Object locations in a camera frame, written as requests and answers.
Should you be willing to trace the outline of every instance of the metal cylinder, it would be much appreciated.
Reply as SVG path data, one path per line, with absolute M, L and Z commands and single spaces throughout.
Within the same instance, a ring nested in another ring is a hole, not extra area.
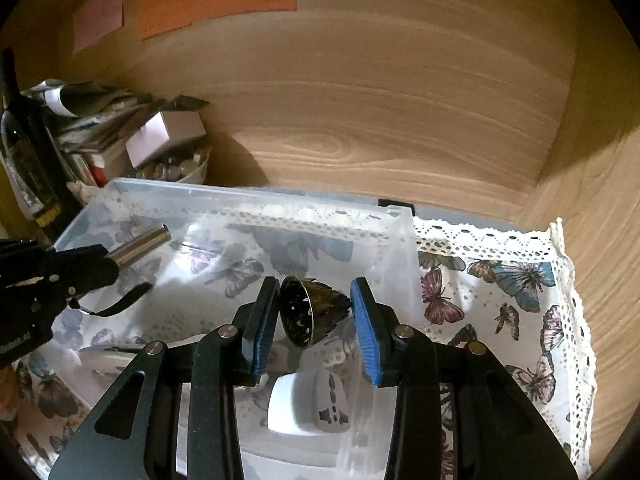
M 119 269 L 124 269 L 169 241 L 171 241 L 171 233 L 163 224 L 158 229 L 143 233 L 122 244 L 111 251 L 108 257 L 116 262 Z

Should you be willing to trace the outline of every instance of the blue gripper pad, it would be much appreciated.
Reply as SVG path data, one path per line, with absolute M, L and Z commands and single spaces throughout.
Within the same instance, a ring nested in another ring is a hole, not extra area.
M 365 278 L 356 278 L 351 282 L 351 307 L 365 372 L 374 386 L 380 386 L 382 362 L 380 361 L 380 343 L 376 338 L 378 330 L 374 329 L 374 326 L 379 327 L 378 323 L 382 320 Z

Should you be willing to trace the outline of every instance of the pink butterfly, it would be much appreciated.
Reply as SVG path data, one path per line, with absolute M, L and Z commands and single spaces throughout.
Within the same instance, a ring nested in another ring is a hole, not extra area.
M 505 365 L 505 368 L 531 402 L 539 400 L 542 404 L 548 404 L 553 399 L 556 392 L 556 378 L 550 352 L 542 352 L 536 370 L 533 372 L 513 365 Z
M 439 268 L 433 269 L 420 279 L 422 282 L 422 302 L 427 303 L 424 317 L 436 325 L 444 321 L 455 323 L 465 317 L 460 307 L 448 301 L 450 298 L 443 296 L 442 272 Z

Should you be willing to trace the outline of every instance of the small metal cup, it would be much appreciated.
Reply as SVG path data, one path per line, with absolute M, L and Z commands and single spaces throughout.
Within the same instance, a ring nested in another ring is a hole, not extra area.
M 280 318 L 287 337 L 299 348 L 327 337 L 350 307 L 347 296 L 314 278 L 287 276 L 280 287 Z

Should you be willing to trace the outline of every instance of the white lace trim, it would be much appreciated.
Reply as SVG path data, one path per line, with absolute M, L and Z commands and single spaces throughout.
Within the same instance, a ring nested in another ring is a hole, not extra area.
M 588 478 L 596 358 L 582 301 L 574 287 L 574 264 L 564 251 L 562 220 L 552 222 L 547 231 L 527 233 L 419 218 L 414 218 L 414 227 L 419 250 L 478 260 L 551 263 L 565 336 L 568 387 L 572 392 L 569 396 L 571 460 L 579 477 Z

